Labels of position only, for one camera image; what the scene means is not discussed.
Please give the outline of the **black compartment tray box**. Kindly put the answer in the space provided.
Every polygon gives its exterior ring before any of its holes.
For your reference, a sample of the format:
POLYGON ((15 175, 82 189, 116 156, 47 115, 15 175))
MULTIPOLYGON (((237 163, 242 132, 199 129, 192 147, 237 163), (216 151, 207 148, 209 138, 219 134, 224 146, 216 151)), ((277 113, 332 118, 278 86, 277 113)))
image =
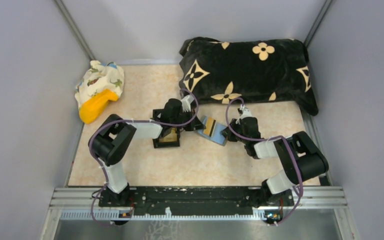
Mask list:
MULTIPOLYGON (((157 122, 172 124, 173 118, 170 118, 163 109, 154 109, 152 111, 152 119, 157 122)), ((158 138, 153 139, 153 147, 171 148, 180 146, 180 130, 173 126, 162 125, 162 131, 158 138)))

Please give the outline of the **grey card holder wallet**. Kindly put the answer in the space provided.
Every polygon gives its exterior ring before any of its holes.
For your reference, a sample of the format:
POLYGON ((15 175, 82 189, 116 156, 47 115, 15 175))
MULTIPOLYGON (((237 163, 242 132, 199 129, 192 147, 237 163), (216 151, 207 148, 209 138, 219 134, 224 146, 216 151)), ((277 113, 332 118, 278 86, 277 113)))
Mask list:
POLYGON ((227 128, 226 125, 216 121, 214 118, 204 115, 200 119, 201 123, 204 126, 204 129, 200 129, 197 131, 197 133, 218 145, 225 146, 227 143, 227 139, 225 136, 223 136, 222 131, 227 128))

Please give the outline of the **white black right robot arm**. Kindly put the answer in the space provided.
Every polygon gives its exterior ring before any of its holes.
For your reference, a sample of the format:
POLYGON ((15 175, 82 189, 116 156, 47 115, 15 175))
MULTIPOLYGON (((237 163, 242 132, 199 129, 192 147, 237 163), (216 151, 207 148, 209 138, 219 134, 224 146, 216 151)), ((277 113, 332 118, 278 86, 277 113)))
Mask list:
POLYGON ((241 142, 246 153, 254 159, 277 157, 282 170, 264 180, 259 190, 249 195, 252 207, 275 206, 290 189, 325 174, 329 164, 309 135, 300 131, 290 137, 262 138, 255 117, 232 119, 221 131, 229 142, 241 142))

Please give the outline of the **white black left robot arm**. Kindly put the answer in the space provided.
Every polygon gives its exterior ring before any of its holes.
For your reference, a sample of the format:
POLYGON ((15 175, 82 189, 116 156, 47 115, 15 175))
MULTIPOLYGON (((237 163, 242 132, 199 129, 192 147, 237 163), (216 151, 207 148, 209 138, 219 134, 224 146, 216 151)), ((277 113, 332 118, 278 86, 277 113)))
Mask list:
POLYGON ((134 203, 122 159, 132 140, 150 139, 155 149, 180 146, 181 131, 203 130, 197 117, 199 104, 191 95, 170 98, 154 109, 149 120, 127 120, 111 114, 88 141, 89 152, 103 169, 105 183, 97 196, 101 207, 126 207, 134 203))

